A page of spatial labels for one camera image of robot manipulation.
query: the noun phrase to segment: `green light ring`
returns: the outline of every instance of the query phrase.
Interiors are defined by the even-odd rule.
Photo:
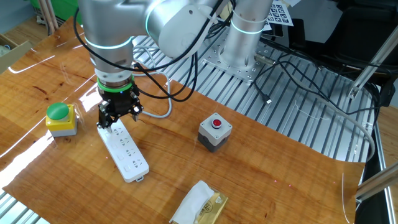
[[[124,86],[124,87],[122,87],[122,88],[117,88],[117,89],[108,88],[108,87],[104,86],[104,85],[100,82],[99,78],[97,78],[97,84],[98,84],[98,87],[99,87],[100,89],[102,89],[102,90],[104,90],[104,91],[107,91],[107,92],[110,92],[110,93],[119,93],[119,92],[121,92],[121,91],[128,90],[128,89],[130,89],[130,87],[132,87],[132,83],[129,83],[128,85],[126,85],[126,86]]]

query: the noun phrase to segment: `gold packaging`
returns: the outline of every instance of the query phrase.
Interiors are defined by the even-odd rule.
[[[197,217],[195,224],[214,224],[224,209],[228,197],[221,192],[215,191],[213,196],[206,202]]]

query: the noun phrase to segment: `white power strip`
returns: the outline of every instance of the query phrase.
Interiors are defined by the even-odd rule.
[[[98,133],[108,148],[113,161],[116,163],[124,181],[140,182],[149,172],[147,161],[142,156],[136,143],[132,140],[126,127],[119,119],[111,126],[112,132],[98,128]]]

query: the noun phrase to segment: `white tissue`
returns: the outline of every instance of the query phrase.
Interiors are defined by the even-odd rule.
[[[175,221],[178,224],[193,224],[203,206],[205,206],[213,194],[214,191],[206,183],[199,180],[182,200],[169,222]]]

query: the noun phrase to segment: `cable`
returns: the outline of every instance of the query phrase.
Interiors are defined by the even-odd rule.
[[[194,61],[195,61],[195,77],[194,77],[194,79],[193,79],[193,86],[192,86],[192,89],[191,89],[190,93],[188,94],[188,96],[186,96],[184,99],[181,99],[181,100],[180,100],[180,99],[176,99],[176,98],[174,97],[174,95],[171,95],[171,94],[167,93],[167,91],[165,91],[161,86],[158,86],[158,87],[160,88],[160,90],[162,90],[162,91],[166,94],[166,96],[155,96],[155,95],[151,95],[151,94],[146,93],[146,92],[144,92],[143,90],[139,89],[140,93],[142,93],[142,94],[144,94],[144,95],[146,95],[146,96],[149,96],[149,97],[151,97],[151,98],[155,98],[155,99],[166,99],[166,98],[171,98],[172,100],[174,100],[174,101],[176,101],[176,102],[179,102],[179,103],[184,102],[184,101],[187,101],[187,100],[192,96],[193,92],[195,91],[196,85],[197,85],[197,80],[198,80],[198,52],[196,52],[196,53],[194,54]],[[136,66],[139,67],[139,68],[142,70],[142,72],[144,72],[152,81],[154,81],[154,78],[151,77],[151,76],[148,74],[148,72],[147,72],[141,65],[136,64]],[[182,90],[183,90],[185,87],[186,87],[186,85],[184,85],[183,88],[182,88],[178,93],[175,93],[175,94],[179,94],[180,92],[182,92]]]
[[[254,80],[254,84],[255,84],[255,87],[256,87],[256,89],[258,90],[258,92],[261,92],[261,94],[264,94],[264,93],[261,91],[261,89],[258,87],[258,85],[257,85],[257,80],[258,80],[258,78],[259,78],[260,76],[262,76],[263,74],[265,74],[266,72],[268,72],[270,69],[273,69],[273,68],[275,68],[276,66],[280,66],[280,67],[285,71],[285,73],[289,76],[289,78],[291,79],[291,81],[292,81],[298,88],[301,88],[301,89],[303,89],[303,90],[305,90],[305,91],[307,91],[307,92],[309,92],[309,93],[313,93],[313,94],[315,95],[315,97],[316,97],[318,100],[320,100],[322,103],[324,103],[327,107],[331,108],[331,109],[332,109],[333,111],[335,111],[336,113],[340,114],[341,116],[343,116],[343,117],[346,118],[347,120],[351,121],[356,127],[358,127],[358,128],[364,133],[364,135],[365,135],[366,138],[368,139],[369,144],[370,144],[370,147],[371,147],[371,153],[370,153],[370,155],[369,155],[369,157],[367,158],[366,161],[370,160],[370,158],[372,158],[372,156],[374,155],[374,152],[375,152],[375,150],[376,150],[376,149],[375,149],[375,145],[374,145],[373,138],[372,138],[372,136],[369,134],[369,132],[368,132],[361,124],[359,124],[355,119],[353,119],[350,115],[351,115],[351,114],[358,113],[358,112],[360,112],[360,111],[378,110],[379,107],[360,109],[360,110],[357,110],[357,111],[354,111],[354,112],[350,112],[350,113],[344,112],[341,108],[339,108],[338,106],[336,106],[336,105],[334,104],[334,102],[332,102],[332,101],[330,100],[330,98],[329,98],[328,96],[326,96],[326,94],[324,94],[324,93],[320,90],[320,88],[319,88],[318,86],[316,86],[316,84],[315,84],[312,80],[310,80],[308,77],[306,77],[295,65],[293,65],[292,63],[290,63],[290,62],[288,62],[288,61],[282,61],[282,62],[280,61],[280,59],[281,59],[282,57],[285,57],[285,56],[288,56],[288,55],[289,55],[289,54],[281,55],[281,56],[277,59],[276,63],[273,64],[273,66],[267,68],[265,71],[261,72],[261,73],[256,77],[256,79]],[[314,85],[320,93],[317,93],[317,92],[311,90],[309,87],[305,86],[304,83],[302,83],[300,80],[298,80],[297,78],[293,77],[293,76],[287,71],[286,67],[283,66],[283,63],[287,63],[287,64],[293,66],[294,69],[296,69],[297,71],[299,71],[299,73],[300,73],[304,78],[306,78],[307,80],[309,80],[310,83],[311,83],[312,85]],[[375,113],[375,118],[377,118],[378,113],[379,113],[379,110]]]
[[[163,72],[152,72],[152,73],[150,73],[149,75],[158,75],[158,74],[164,75],[164,76],[166,77],[166,79],[167,79],[167,92],[170,93],[170,78],[169,78],[168,75],[166,75],[166,74],[163,73]],[[133,75],[134,77],[144,77],[144,76],[146,76],[145,74],[134,74],[134,73],[133,73],[132,75]],[[168,110],[167,113],[164,114],[164,115],[151,114],[151,113],[146,112],[146,111],[143,111],[142,113],[143,113],[143,114],[146,114],[146,115],[148,115],[148,116],[151,116],[151,117],[153,117],[153,118],[159,118],[159,119],[161,119],[161,118],[166,118],[166,117],[168,117],[168,116],[170,115],[170,113],[172,112],[172,99],[169,98],[168,101],[169,101],[169,110]]]
[[[308,87],[306,87],[304,85],[304,83],[302,83],[300,80],[296,79],[295,77],[292,77],[292,81],[296,82],[298,86],[300,86],[301,88],[303,88],[304,90],[310,91],[310,89]],[[359,124],[355,119],[353,119],[352,117],[350,117],[348,114],[344,113],[343,111],[341,111],[340,109],[336,108],[333,104],[331,104],[329,101],[323,99],[322,97],[315,95],[315,97],[320,100],[322,103],[324,103],[326,106],[328,106],[329,108],[331,108],[332,110],[334,110],[336,113],[342,115],[344,118],[346,118],[347,120],[351,121],[357,128],[359,128],[363,134],[366,136],[366,138],[369,141],[370,147],[371,147],[371,153],[368,156],[368,158],[366,159],[366,162],[369,161],[373,155],[374,152],[376,151],[376,147],[374,145],[374,141],[372,136],[369,134],[368,130],[366,130],[366,128],[364,128],[361,124]]]
[[[223,2],[223,0],[218,0],[217,3],[215,4],[213,10],[210,13],[210,17],[213,17],[214,14],[216,13],[217,9],[221,6],[221,3]],[[93,50],[91,50],[85,43],[84,41],[82,41],[82,39],[80,38],[79,33],[77,32],[77,28],[76,28],[76,23],[77,23],[77,15],[79,13],[79,7],[77,7],[75,15],[73,16],[73,30],[75,32],[76,38],[78,39],[78,41],[80,42],[80,44],[82,46],[84,46],[84,48],[86,50],[88,50],[91,54],[93,54],[95,57],[98,57],[100,60],[104,61],[105,63],[112,65],[116,68],[120,68],[123,70],[128,70],[128,71],[132,71],[132,72],[143,72],[143,70],[140,69],[134,69],[134,68],[129,68],[129,67],[124,67],[121,65],[118,65],[116,63],[110,62],[109,60],[106,60],[105,58],[103,58],[102,56],[100,56],[99,54],[97,54],[96,52],[94,52]],[[145,72],[151,72],[151,71],[155,71],[155,70],[160,70],[162,68],[168,67],[169,65],[172,65],[176,62],[178,62],[180,59],[183,59],[190,51],[191,49],[195,46],[195,44],[199,41],[199,38],[201,37],[201,35],[204,33],[207,25],[209,24],[210,20],[209,18],[206,20],[206,22],[204,23],[204,25],[202,26],[202,28],[199,31],[199,34],[195,37],[195,39],[193,40],[192,44],[189,46],[189,48],[187,50],[184,51],[183,54],[181,54],[180,56],[178,56],[177,58],[173,59],[171,62],[166,63],[164,65],[161,65],[159,67],[155,67],[155,68],[150,68],[150,69],[145,69]]]
[[[136,49],[142,49],[142,50],[144,50],[144,51],[148,54],[148,56],[149,56],[149,58],[150,58],[152,64],[154,65],[154,67],[156,67],[155,59],[154,59],[154,57],[152,56],[152,54],[149,52],[149,48],[147,48],[147,47],[142,47],[142,46],[135,46],[135,47],[132,49],[132,51],[134,51],[134,50],[136,50]]]
[[[235,9],[236,1],[231,0],[231,4],[232,4],[233,9]],[[223,30],[224,27],[226,27],[231,22],[231,18],[233,16],[233,11],[232,12],[229,11],[229,4],[227,4],[227,6],[228,6],[229,16],[225,19],[225,21],[212,25],[208,31],[206,39],[210,39],[210,38],[216,36],[217,34],[219,34],[221,32],[221,30]]]

